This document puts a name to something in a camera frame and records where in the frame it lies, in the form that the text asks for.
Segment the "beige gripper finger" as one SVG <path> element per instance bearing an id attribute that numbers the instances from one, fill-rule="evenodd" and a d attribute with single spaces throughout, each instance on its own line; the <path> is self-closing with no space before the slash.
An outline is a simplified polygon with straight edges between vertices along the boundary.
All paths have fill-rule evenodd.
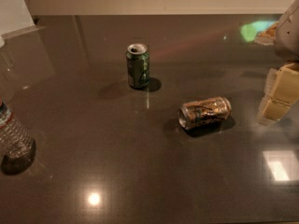
<path id="1" fill-rule="evenodd" d="M 290 107 L 276 100 L 272 100 L 269 96 L 265 96 L 259 105 L 257 121 L 264 125 L 270 126 L 288 113 Z"/>
<path id="2" fill-rule="evenodd" d="M 299 63 L 286 63 L 279 69 L 271 68 L 264 93 L 281 103 L 295 104 L 299 100 Z"/>

